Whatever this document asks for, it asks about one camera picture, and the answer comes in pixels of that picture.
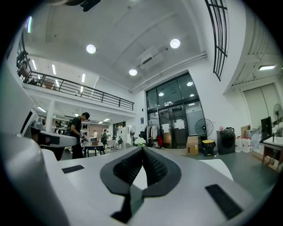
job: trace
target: black t-shirt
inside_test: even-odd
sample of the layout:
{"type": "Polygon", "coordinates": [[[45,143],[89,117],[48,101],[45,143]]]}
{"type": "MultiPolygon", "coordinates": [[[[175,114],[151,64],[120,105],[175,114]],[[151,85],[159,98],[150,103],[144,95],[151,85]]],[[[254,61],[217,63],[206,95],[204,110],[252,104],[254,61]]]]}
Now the black t-shirt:
{"type": "MultiPolygon", "coordinates": [[[[80,116],[73,118],[71,125],[76,126],[75,129],[80,132],[80,126],[81,126],[81,120],[80,120],[80,116]]],[[[78,137],[80,138],[80,136],[78,136],[77,134],[75,134],[73,131],[70,131],[70,136],[74,136],[74,137],[78,137]]]]}

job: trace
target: glass window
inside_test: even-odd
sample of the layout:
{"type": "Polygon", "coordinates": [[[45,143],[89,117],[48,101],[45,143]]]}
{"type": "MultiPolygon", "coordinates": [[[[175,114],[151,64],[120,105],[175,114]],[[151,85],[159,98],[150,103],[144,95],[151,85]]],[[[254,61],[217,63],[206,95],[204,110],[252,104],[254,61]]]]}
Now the glass window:
{"type": "Polygon", "coordinates": [[[153,125],[153,124],[159,125],[157,112],[150,113],[148,119],[149,119],[149,125],[153,125]]]}
{"type": "Polygon", "coordinates": [[[190,75],[177,78],[184,99],[198,95],[190,75]]]}
{"type": "Polygon", "coordinates": [[[147,92],[147,109],[152,109],[157,107],[157,96],[155,88],[147,92]]]}
{"type": "Polygon", "coordinates": [[[175,79],[171,82],[158,86],[157,93],[160,106],[182,99],[177,81],[175,79]]]}
{"type": "Polygon", "coordinates": [[[203,119],[203,110],[200,102],[185,104],[189,135],[197,135],[195,124],[198,120],[203,119]]]}

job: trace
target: black fan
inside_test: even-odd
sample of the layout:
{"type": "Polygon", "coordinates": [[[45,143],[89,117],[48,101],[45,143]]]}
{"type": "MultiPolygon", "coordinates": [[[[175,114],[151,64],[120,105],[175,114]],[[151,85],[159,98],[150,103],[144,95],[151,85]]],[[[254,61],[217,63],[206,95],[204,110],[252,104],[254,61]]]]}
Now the black fan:
{"type": "Polygon", "coordinates": [[[202,118],[196,122],[195,131],[199,136],[208,137],[213,131],[213,124],[209,119],[202,118]]]}

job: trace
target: balcony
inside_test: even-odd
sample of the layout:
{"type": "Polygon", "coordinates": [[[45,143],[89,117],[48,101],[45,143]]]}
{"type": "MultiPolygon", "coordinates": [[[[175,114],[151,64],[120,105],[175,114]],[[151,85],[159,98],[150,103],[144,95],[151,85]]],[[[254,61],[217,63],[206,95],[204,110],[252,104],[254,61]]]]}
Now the balcony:
{"type": "Polygon", "coordinates": [[[131,101],[55,76],[30,71],[23,82],[130,111],[134,110],[134,103],[131,101]]]}

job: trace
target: recessed light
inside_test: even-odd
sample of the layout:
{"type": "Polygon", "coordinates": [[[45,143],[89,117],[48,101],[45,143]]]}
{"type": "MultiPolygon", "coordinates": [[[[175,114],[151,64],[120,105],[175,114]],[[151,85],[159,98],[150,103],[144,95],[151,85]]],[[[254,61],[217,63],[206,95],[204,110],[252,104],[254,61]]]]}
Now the recessed light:
{"type": "Polygon", "coordinates": [[[273,68],[275,68],[275,65],[263,65],[263,66],[260,66],[259,70],[264,71],[264,70],[270,70],[273,68]]]}
{"type": "Polygon", "coordinates": [[[84,83],[85,74],[81,77],[81,82],[84,83]]]}
{"type": "Polygon", "coordinates": [[[96,47],[92,44],[87,46],[87,52],[90,54],[94,54],[96,52],[96,47]]]}
{"type": "Polygon", "coordinates": [[[28,22],[27,22],[27,32],[31,33],[31,22],[32,22],[32,17],[29,16],[28,22]]]}
{"type": "Polygon", "coordinates": [[[55,65],[54,64],[52,65],[52,70],[53,70],[53,74],[55,75],[56,71],[55,71],[55,65]]]}
{"type": "Polygon", "coordinates": [[[46,112],[45,110],[43,110],[41,107],[37,107],[39,110],[42,110],[43,112],[46,112]]]}
{"type": "Polygon", "coordinates": [[[31,60],[31,61],[32,61],[32,64],[33,64],[33,66],[34,66],[34,69],[37,70],[37,68],[36,68],[36,66],[35,66],[34,60],[31,60]]]}
{"type": "Polygon", "coordinates": [[[131,69],[130,71],[129,71],[129,74],[131,75],[131,76],[135,76],[135,75],[137,75],[137,70],[135,70],[135,69],[131,69]]]}
{"type": "Polygon", "coordinates": [[[173,48],[173,49],[176,49],[180,46],[180,41],[178,39],[173,39],[171,42],[170,42],[170,46],[173,48]]]}
{"type": "Polygon", "coordinates": [[[56,82],[57,87],[59,87],[59,83],[57,79],[55,79],[55,82],[56,82]]]}

